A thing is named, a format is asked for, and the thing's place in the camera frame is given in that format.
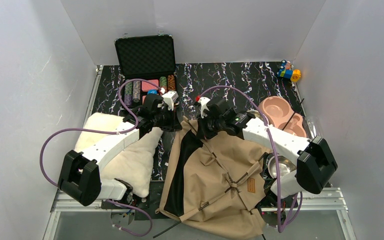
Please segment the tan fabric pet tent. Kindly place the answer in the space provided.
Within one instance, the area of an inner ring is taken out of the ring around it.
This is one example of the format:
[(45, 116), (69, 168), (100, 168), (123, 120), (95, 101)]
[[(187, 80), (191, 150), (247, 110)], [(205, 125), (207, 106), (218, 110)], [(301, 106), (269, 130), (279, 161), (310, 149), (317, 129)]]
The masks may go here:
[(263, 155), (269, 149), (221, 131), (205, 140), (198, 122), (184, 118), (175, 134), (159, 211), (221, 237), (246, 240), (266, 225), (258, 203), (265, 197)]

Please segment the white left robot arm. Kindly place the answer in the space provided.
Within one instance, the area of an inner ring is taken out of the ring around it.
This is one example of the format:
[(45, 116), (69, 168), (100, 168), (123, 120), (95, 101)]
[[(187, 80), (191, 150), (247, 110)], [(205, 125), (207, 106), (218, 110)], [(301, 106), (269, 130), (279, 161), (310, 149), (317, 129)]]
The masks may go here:
[(122, 200), (131, 187), (121, 179), (102, 179), (102, 170), (153, 128), (165, 132), (181, 130), (175, 108), (178, 97), (173, 90), (163, 95), (149, 94), (143, 104), (134, 108), (117, 126), (116, 134), (105, 136), (81, 152), (69, 151), (63, 160), (58, 189), (83, 206), (96, 200)]

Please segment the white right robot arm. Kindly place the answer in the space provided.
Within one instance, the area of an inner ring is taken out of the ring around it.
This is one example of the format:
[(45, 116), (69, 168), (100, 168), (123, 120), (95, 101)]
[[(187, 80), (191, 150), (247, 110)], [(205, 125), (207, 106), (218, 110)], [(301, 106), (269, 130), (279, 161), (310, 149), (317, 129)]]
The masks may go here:
[(278, 177), (270, 187), (270, 192), (282, 199), (303, 191), (320, 194), (338, 168), (327, 141), (320, 136), (309, 139), (265, 125), (250, 112), (236, 112), (221, 97), (198, 97), (195, 105), (200, 108), (198, 138), (212, 139), (219, 132), (226, 132), (265, 146), (295, 165), (294, 170)]

